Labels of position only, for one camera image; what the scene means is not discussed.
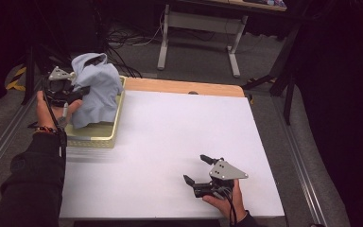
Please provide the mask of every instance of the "crumpled towel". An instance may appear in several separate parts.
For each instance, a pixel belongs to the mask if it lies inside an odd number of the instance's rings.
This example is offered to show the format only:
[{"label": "crumpled towel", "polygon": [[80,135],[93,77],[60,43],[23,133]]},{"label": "crumpled towel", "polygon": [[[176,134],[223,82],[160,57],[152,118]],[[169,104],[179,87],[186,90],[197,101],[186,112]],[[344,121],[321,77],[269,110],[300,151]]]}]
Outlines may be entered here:
[{"label": "crumpled towel", "polygon": [[90,123],[113,122],[117,104],[115,98],[123,91],[119,72],[107,63],[106,54],[89,53],[72,60],[76,73],[75,89],[90,86],[90,94],[83,97],[83,104],[73,113],[72,124],[75,129]]}]

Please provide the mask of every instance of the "metal desk leg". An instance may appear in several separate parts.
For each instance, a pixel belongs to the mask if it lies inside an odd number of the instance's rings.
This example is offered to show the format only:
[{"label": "metal desk leg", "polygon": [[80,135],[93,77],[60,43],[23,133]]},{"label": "metal desk leg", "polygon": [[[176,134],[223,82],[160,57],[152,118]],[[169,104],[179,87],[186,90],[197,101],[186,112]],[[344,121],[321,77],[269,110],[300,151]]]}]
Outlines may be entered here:
[{"label": "metal desk leg", "polygon": [[247,23],[248,16],[243,16],[241,19],[241,24],[238,27],[238,31],[235,34],[234,44],[233,46],[228,46],[228,52],[229,52],[229,60],[231,62],[232,70],[233,70],[233,76],[235,78],[240,77],[240,70],[238,70],[237,60],[235,58],[235,50],[237,49],[238,43],[240,42],[240,38],[243,35],[244,27]]},{"label": "metal desk leg", "polygon": [[166,5],[166,7],[164,8],[164,34],[162,36],[161,52],[159,53],[158,67],[157,67],[159,70],[164,70],[164,63],[166,62],[168,28],[169,28],[169,5]]}]

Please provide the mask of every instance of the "white paper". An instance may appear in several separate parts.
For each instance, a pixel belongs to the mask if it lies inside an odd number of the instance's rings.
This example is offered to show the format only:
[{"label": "white paper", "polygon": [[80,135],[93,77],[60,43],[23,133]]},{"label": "white paper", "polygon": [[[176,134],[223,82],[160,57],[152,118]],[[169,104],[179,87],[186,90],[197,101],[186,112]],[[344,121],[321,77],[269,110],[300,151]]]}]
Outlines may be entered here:
[{"label": "white paper", "polygon": [[220,218],[184,181],[211,181],[205,154],[249,174],[255,217],[283,216],[244,97],[126,91],[113,149],[68,148],[61,218]]}]

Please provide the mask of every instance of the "desk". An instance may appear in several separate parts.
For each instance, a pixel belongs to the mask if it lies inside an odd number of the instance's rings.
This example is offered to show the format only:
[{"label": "desk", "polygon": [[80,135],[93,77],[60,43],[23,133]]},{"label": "desk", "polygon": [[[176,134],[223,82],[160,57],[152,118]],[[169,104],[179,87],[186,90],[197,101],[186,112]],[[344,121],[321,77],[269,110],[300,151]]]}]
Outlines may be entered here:
[{"label": "desk", "polygon": [[[207,1],[176,1],[176,2],[188,2],[192,4],[204,4],[205,2],[224,3],[223,5],[235,5],[242,8],[259,8],[275,11],[285,11],[286,8],[267,6],[255,3],[248,3],[242,0],[207,0]],[[233,76],[235,78],[240,77],[240,71],[238,69],[237,59],[235,58],[235,51],[243,35],[244,27],[247,23],[248,16],[244,15],[240,20],[229,18],[218,18],[212,16],[196,15],[191,13],[175,12],[171,10],[170,5],[166,5],[164,9],[164,32],[161,44],[160,55],[158,59],[159,70],[164,70],[164,64],[166,60],[167,47],[168,47],[168,29],[170,26],[189,28],[197,30],[212,31],[217,33],[233,34],[233,45],[227,46],[229,55],[229,61],[233,70]]]},{"label": "desk", "polygon": [[[191,90],[201,95],[178,94]],[[68,148],[60,218],[220,218],[182,176],[210,181],[201,154],[249,174],[240,185],[252,215],[284,215],[240,87],[127,79],[114,148]]]}]

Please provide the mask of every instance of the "hand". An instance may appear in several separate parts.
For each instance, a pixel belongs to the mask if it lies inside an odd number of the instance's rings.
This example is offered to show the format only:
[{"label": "hand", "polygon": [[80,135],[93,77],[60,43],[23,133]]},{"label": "hand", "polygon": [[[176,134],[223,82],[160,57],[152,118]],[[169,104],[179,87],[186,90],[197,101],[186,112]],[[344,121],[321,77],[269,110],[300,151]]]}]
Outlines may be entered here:
[{"label": "hand", "polygon": [[[244,209],[243,196],[241,194],[240,185],[237,179],[234,180],[234,188],[232,194],[233,206],[237,215],[237,222],[239,222],[246,216],[247,212],[246,209]],[[220,200],[213,196],[204,196],[202,197],[202,200],[216,207],[225,218],[229,219],[231,222],[234,222],[233,212],[232,216],[230,216],[231,205],[229,204],[228,200]]]},{"label": "hand", "polygon": [[[67,108],[67,116],[66,116],[67,122],[69,122],[72,113],[74,113],[81,106],[81,104],[82,101],[78,99],[69,105],[69,107]],[[51,106],[51,108],[52,112],[54,113],[57,119],[62,116],[63,114],[62,107]],[[37,117],[38,117],[39,126],[46,126],[54,130],[57,129],[54,124],[54,121],[52,120],[51,114],[48,111],[48,107],[46,106],[46,103],[43,100],[43,91],[37,92]]]}]

